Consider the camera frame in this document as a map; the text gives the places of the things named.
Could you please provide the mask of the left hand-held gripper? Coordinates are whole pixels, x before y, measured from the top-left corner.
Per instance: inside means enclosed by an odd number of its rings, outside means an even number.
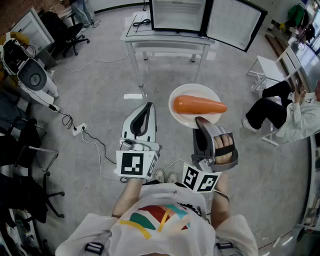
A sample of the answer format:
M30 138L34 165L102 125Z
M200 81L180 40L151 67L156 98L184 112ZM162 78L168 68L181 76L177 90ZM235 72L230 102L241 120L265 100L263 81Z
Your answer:
M156 111L152 102L137 107L123 122L120 150L116 151L117 175L149 180L160 156L156 141Z

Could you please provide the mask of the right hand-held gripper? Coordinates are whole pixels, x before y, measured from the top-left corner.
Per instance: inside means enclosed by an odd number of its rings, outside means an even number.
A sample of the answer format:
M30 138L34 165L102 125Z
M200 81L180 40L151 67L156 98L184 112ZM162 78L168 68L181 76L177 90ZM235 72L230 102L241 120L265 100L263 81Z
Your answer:
M222 172L238 165L239 154L231 132L201 116L195 118L195 123L197 128L193 129L194 154L191 155L191 164L184 163L182 184L194 193L210 193L214 190ZM233 144L215 150L214 137L224 134L232 138ZM230 152L232 157L229 163L215 163L215 156Z

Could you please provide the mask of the person's right hand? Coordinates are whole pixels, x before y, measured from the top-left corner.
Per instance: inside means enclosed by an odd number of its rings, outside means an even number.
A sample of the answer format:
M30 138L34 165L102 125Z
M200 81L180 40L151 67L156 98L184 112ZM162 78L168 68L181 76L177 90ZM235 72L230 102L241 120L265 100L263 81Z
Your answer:
M222 134L219 136L216 136L214 139L214 148L215 150L221 149L230 145L233 145L233 139L228 134ZM215 164L216 165L223 165L230 162L232 158L232 152L229 152L227 154L221 155L221 156L215 156Z

